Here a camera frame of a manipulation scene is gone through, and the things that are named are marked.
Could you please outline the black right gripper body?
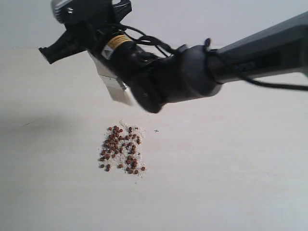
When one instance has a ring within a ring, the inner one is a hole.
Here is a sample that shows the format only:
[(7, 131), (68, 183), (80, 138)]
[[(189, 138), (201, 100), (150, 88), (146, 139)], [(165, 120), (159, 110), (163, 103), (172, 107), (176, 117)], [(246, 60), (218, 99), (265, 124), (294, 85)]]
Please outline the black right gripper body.
[(65, 27), (78, 44), (129, 86), (144, 110), (158, 113), (163, 102), (151, 75), (159, 57), (140, 46), (154, 46), (166, 55), (168, 45), (121, 23), (132, 11), (131, 1), (72, 0), (64, 10)]

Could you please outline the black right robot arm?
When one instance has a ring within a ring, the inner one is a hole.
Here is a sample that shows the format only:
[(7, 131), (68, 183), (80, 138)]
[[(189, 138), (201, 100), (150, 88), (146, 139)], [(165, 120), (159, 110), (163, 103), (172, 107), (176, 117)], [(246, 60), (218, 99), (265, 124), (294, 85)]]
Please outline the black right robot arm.
[(165, 104), (212, 97), (227, 82), (283, 90), (307, 86), (260, 81), (292, 72), (308, 72), (308, 15), (302, 13), (220, 49), (202, 45), (171, 48), (153, 36), (127, 34), (121, 21), (132, 11), (129, 0), (53, 0), (54, 18), (65, 26), (58, 40), (40, 48), (52, 64), (86, 51), (111, 99), (139, 104), (158, 113)]

